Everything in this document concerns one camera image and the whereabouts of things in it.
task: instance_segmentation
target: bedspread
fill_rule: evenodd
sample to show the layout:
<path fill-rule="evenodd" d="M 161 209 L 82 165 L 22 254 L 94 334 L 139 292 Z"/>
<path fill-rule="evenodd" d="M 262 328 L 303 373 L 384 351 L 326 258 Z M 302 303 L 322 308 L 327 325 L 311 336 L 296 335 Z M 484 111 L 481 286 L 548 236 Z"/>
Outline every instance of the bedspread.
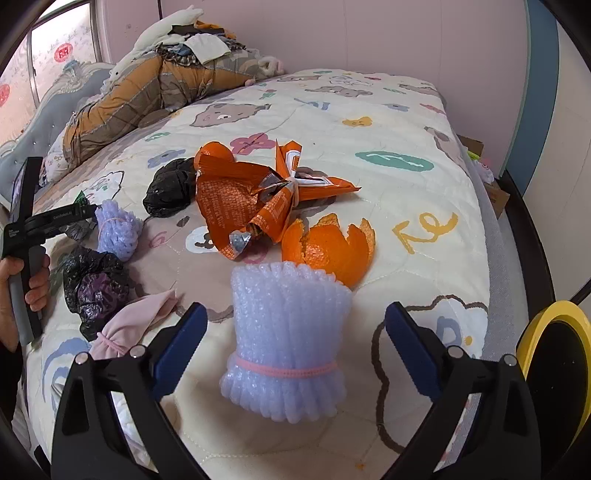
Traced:
<path fill-rule="evenodd" d="M 209 327 L 175 393 L 163 407 L 183 442 L 212 479 L 378 479 L 402 452 L 430 408 L 384 331 L 393 301 L 446 345 L 482 354 L 488 324 L 485 234 L 436 88 L 410 77 L 306 70 L 258 83 L 172 114 L 105 148 L 46 191 L 36 208 L 115 198 L 144 219 L 128 263 L 138 296 L 174 288 L 172 325 L 192 302 L 207 307 Z M 142 200 L 154 173 L 219 141 L 238 160 L 273 166 L 275 140 L 303 146 L 300 164 L 351 181 L 361 190 L 301 204 L 306 225 L 331 212 L 340 224 L 367 218 L 376 232 L 372 265 L 353 290 L 338 363 L 346 400 L 336 417 L 274 423 L 225 400 L 219 379 L 235 348 L 230 273 L 238 264 L 280 260 L 260 242 L 238 262 L 216 252 L 195 202 L 167 219 L 149 218 Z M 87 243 L 96 246 L 96 233 Z M 54 416 L 73 355 L 88 350 L 78 315 L 68 311 L 60 259 L 73 242 L 47 242 L 54 297 L 41 341 L 26 351 L 27 395 L 35 433 L 51 452 Z"/>

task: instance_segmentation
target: black plastic bag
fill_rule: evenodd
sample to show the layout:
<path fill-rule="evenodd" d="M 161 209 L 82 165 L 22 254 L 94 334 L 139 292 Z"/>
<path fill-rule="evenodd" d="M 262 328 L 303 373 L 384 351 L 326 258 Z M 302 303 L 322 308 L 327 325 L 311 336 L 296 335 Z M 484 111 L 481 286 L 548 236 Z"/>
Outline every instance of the black plastic bag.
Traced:
<path fill-rule="evenodd" d="M 78 203 L 82 206 L 90 205 L 90 202 L 87 200 L 86 196 L 83 192 L 78 194 L 74 203 Z M 60 232 L 65 233 L 69 238 L 75 240 L 76 242 L 82 242 L 82 240 L 88 238 L 92 231 L 96 227 L 96 217 L 80 220 L 76 223 L 71 223 L 70 225 L 66 225 L 60 228 Z"/>
<path fill-rule="evenodd" d="M 144 208 L 153 217 L 170 217 L 187 208 L 195 198 L 193 158 L 177 158 L 160 168 L 144 198 Z"/>
<path fill-rule="evenodd" d="M 64 295 L 82 319 L 80 333 L 91 342 L 129 297 L 129 273 L 116 255 L 81 245 L 64 261 Z"/>

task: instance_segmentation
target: screw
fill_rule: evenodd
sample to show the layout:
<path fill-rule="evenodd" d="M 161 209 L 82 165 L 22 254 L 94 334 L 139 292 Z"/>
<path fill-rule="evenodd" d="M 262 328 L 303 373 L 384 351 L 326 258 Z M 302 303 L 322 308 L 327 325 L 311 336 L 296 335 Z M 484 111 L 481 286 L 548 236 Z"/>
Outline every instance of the screw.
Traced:
<path fill-rule="evenodd" d="M 515 355 L 511 355 L 510 353 L 506 354 L 503 357 L 503 360 L 505 361 L 505 363 L 507 365 L 509 365 L 510 367 L 514 367 L 517 365 L 517 359 L 515 358 Z"/>
<path fill-rule="evenodd" d="M 447 349 L 447 353 L 452 358 L 462 358 L 464 356 L 464 350 L 457 345 L 452 345 Z"/>
<path fill-rule="evenodd" d="M 80 352 L 78 355 L 76 355 L 74 357 L 74 361 L 78 365 L 82 365 L 82 364 L 86 363 L 87 360 L 88 360 L 88 353 L 86 353 L 86 352 Z"/>
<path fill-rule="evenodd" d="M 135 346 L 131 347 L 131 349 L 129 349 L 129 354 L 133 358 L 139 358 L 144 353 L 146 353 L 146 347 L 144 347 L 143 345 L 135 345 Z"/>

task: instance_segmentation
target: headboard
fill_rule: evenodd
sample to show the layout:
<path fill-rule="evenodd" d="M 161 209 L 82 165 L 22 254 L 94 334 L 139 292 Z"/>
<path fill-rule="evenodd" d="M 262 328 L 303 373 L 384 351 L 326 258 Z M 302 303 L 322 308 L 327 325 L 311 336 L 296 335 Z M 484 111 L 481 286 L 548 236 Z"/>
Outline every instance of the headboard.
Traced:
<path fill-rule="evenodd" d="M 44 157 L 79 102 L 96 95 L 113 65 L 73 63 L 47 91 L 35 116 L 16 141 L 0 146 L 0 203 L 10 210 L 12 185 L 27 157 Z"/>

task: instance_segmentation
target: pink cloth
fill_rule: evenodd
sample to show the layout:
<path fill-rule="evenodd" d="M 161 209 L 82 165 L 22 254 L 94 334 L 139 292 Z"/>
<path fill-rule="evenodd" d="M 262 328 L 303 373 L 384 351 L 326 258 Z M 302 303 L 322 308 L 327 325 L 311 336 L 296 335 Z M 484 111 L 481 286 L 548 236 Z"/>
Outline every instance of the pink cloth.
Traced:
<path fill-rule="evenodd" d="M 128 303 L 107 322 L 90 348 L 94 360 L 124 356 L 148 327 L 168 316 L 177 304 L 174 290 L 146 295 Z"/>

